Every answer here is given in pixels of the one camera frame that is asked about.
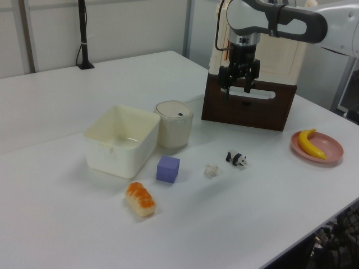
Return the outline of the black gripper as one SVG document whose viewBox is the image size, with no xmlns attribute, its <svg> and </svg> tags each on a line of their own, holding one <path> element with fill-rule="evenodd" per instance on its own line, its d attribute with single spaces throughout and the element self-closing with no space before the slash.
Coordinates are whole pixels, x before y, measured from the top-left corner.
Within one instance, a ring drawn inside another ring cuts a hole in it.
<svg viewBox="0 0 359 269">
<path fill-rule="evenodd" d="M 220 66 L 218 86 L 223 91 L 224 100 L 229 100 L 230 87 L 239 78 L 245 78 L 244 92 L 250 93 L 254 80 L 259 77 L 260 61 L 255 59 L 256 45 L 231 43 L 229 66 Z"/>
</svg>

